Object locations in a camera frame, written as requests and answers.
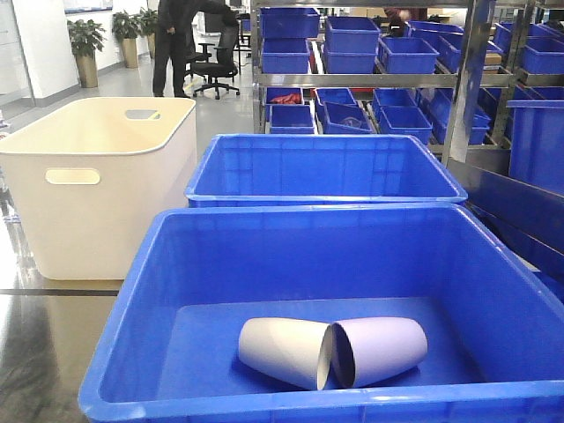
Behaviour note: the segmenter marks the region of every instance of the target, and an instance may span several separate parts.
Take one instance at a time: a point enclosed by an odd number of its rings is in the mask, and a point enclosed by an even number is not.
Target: paper cup
[[[322,390],[332,351],[328,323],[282,317],[247,320],[239,336],[239,359],[281,381]]]
[[[404,317],[333,323],[332,364],[341,385],[359,388],[417,366],[427,355],[423,328]]]

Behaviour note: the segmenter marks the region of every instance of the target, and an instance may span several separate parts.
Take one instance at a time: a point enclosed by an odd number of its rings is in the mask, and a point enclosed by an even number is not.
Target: floor
[[[197,151],[201,157],[213,136],[253,131],[251,67],[242,63],[233,91],[214,99],[213,90],[197,97]],[[166,96],[172,96],[168,76]],[[150,96],[152,63],[120,68],[99,78],[99,87],[12,119],[11,130],[86,97]],[[202,79],[187,78],[186,92]],[[55,281],[36,269],[33,254],[0,174],[0,423],[86,422],[78,409],[78,387],[112,308],[121,280]]]

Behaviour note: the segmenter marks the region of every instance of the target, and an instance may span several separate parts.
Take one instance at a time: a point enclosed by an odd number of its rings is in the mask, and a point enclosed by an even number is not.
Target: potted plant
[[[114,13],[112,17],[112,33],[122,45],[126,68],[137,68],[137,37],[141,34],[139,16],[129,15],[126,11]]]
[[[96,67],[96,50],[102,51],[105,38],[102,33],[106,30],[102,24],[97,24],[88,19],[86,22],[79,19],[75,22],[67,20],[70,46],[72,54],[77,61],[78,76],[83,88],[98,86],[98,69]]]
[[[139,27],[141,34],[147,37],[149,55],[155,57],[155,33],[157,32],[157,11],[141,8],[139,11]]]

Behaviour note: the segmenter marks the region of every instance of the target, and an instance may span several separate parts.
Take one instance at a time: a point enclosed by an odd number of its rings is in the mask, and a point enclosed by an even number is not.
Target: person
[[[187,38],[192,35],[192,20],[199,11],[228,17],[234,15],[229,6],[212,0],[160,0],[152,74],[152,93],[155,97],[164,96],[168,59],[173,65],[174,96],[189,97],[183,87]]]
[[[390,20],[389,32],[392,37],[403,37],[405,22],[408,20],[427,20],[427,9],[398,9],[384,8],[384,13]]]

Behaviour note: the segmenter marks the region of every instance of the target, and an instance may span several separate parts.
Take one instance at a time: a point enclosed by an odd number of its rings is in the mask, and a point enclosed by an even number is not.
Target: bin handle hole
[[[146,108],[133,108],[125,111],[125,117],[134,121],[156,121],[160,119],[160,111]]]
[[[100,173],[91,168],[52,167],[45,172],[45,180],[53,185],[96,185]]]

